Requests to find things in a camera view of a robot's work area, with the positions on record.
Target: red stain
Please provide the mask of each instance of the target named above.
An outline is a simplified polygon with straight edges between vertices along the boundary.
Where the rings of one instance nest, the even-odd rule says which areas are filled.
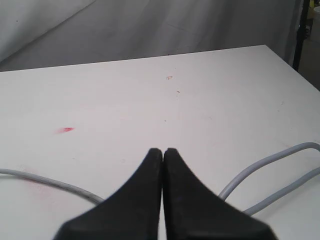
[[[63,134],[63,133],[66,133],[66,132],[70,132],[72,131],[73,129],[75,129],[74,127],[63,127],[63,128],[60,128],[57,133],[58,134]]]

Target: white table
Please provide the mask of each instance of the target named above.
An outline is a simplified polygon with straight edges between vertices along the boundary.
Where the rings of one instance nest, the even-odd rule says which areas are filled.
[[[266,46],[0,73],[0,168],[107,198],[148,149],[177,148],[218,194],[249,164],[320,142],[320,92]],[[59,133],[61,128],[74,128]],[[227,199],[244,210],[320,165],[305,150],[245,180]],[[255,215],[280,240],[317,239],[320,178]],[[52,239],[93,205],[0,176],[2,239]],[[159,239],[166,239],[163,212]]]

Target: white curtain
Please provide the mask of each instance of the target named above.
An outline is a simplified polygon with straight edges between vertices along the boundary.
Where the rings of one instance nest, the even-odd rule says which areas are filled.
[[[0,71],[263,44],[291,63],[301,3],[302,0],[96,0],[4,60]]]

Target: black rubber tip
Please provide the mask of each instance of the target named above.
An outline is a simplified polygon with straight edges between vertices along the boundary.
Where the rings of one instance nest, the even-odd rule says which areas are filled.
[[[55,240],[156,240],[162,189],[162,152],[149,150],[111,197],[67,221]]]
[[[178,151],[163,160],[163,206],[168,240],[276,240],[268,225],[214,195]]]

